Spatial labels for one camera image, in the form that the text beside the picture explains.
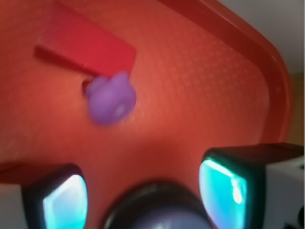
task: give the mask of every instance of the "red rectangular block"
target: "red rectangular block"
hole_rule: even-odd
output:
[[[131,72],[136,50],[84,16],[55,3],[37,47],[86,71],[113,76]]]

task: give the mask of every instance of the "glowing cyan light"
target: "glowing cyan light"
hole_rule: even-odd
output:
[[[201,198],[217,228],[242,229],[245,226],[247,182],[211,158],[199,170]]]
[[[79,175],[72,175],[43,199],[47,229],[84,228],[87,210],[86,183]]]

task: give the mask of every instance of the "purple figurine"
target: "purple figurine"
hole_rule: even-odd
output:
[[[120,72],[111,79],[95,77],[85,89],[89,115],[98,124],[114,124],[134,108],[136,93],[128,82],[128,73]]]

